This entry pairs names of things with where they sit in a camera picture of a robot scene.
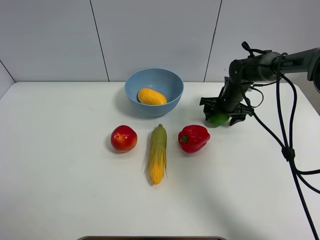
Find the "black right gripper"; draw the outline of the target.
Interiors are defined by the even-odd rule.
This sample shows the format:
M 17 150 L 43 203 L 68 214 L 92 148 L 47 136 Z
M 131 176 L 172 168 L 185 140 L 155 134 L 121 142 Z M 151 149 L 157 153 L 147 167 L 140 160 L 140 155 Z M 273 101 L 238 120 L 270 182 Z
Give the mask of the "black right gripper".
M 252 84 L 250 81 L 234 83 L 230 77 L 225 76 L 224 87 L 218 97 L 202 97 L 200 99 L 199 105 L 203 106 L 205 120 L 208 121 L 210 117 L 222 112 L 229 115 L 231 118 L 229 125 L 233 126 L 243 122 L 247 115 L 252 117 L 254 109 L 241 103 L 243 93 L 245 94 Z

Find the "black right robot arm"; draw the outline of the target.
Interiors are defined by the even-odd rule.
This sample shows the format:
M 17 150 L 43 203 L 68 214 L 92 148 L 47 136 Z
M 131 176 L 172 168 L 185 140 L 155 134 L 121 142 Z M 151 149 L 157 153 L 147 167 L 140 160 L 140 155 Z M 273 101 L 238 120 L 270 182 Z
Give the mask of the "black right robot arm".
M 205 120 L 209 122 L 218 114 L 231 118 L 230 125 L 242 122 L 253 115 L 253 108 L 241 103 L 243 94 L 255 82 L 272 82 L 277 74 L 307 73 L 307 80 L 320 90 L 320 49 L 314 48 L 281 56 L 280 53 L 265 50 L 260 55 L 236 59 L 229 65 L 228 76 L 218 97 L 202 97 Z

